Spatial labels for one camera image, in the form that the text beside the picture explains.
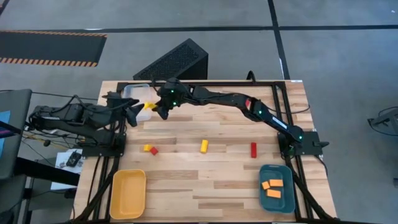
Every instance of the blue tray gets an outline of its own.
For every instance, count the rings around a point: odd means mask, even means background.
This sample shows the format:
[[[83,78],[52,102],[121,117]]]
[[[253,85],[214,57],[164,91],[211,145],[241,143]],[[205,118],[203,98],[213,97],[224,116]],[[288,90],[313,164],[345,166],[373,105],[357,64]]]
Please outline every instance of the blue tray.
[[[281,192],[281,198],[267,197],[261,183],[270,179],[283,180],[283,187],[271,187]],[[287,166],[263,165],[261,167],[259,172],[259,200],[265,210],[275,213],[292,213],[295,209],[293,187],[292,171]]]

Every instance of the concrete floor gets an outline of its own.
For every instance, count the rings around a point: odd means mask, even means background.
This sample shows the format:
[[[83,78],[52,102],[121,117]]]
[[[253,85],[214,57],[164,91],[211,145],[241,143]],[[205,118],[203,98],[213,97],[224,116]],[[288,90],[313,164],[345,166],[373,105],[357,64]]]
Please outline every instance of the concrete floor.
[[[398,24],[395,0],[277,0],[280,26]],[[11,0],[0,29],[87,29],[181,26],[270,26],[263,0]],[[291,79],[304,81],[325,148],[330,187],[343,220],[396,223],[398,151],[395,137],[366,121],[396,106],[398,30],[282,31]],[[96,68],[0,63],[0,89],[31,88],[98,97],[103,80],[128,80],[187,38],[209,53],[209,79],[281,79],[273,31],[109,34]],[[35,105],[67,99],[34,95]],[[55,155],[32,145],[47,157]],[[24,146],[22,157],[39,159]],[[70,203],[34,213],[32,223],[66,220]]]

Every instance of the hazard stripe tape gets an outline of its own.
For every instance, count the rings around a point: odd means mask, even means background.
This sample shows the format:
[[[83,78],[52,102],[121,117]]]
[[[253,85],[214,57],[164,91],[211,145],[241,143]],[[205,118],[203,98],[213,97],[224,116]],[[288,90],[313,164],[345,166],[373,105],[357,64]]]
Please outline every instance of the hazard stripe tape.
[[[108,35],[106,35],[106,34],[29,31],[29,30],[0,30],[0,32],[14,32],[14,33],[21,33],[21,34],[46,34],[46,35],[83,35],[83,36],[97,36],[97,37],[105,37],[105,38],[108,37]]]
[[[81,61],[65,61],[65,60],[41,60],[26,58],[1,58],[0,63],[19,63],[29,65],[59,65],[59,66],[76,66],[76,67],[96,67],[97,63],[81,62]]]

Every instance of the black rubber mat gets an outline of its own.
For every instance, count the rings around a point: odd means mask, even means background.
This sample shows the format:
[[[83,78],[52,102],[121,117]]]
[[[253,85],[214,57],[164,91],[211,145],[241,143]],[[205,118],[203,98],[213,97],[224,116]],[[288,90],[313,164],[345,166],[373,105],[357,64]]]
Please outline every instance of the black rubber mat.
[[[0,62],[97,66],[106,34],[0,30]]]

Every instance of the yellow tray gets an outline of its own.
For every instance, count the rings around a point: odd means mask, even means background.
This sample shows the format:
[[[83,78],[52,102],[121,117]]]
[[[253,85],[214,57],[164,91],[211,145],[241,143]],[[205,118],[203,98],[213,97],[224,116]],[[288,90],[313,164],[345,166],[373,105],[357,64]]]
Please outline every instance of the yellow tray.
[[[116,220],[140,217],[145,209],[145,189],[144,171],[117,171],[113,176],[111,217]]]

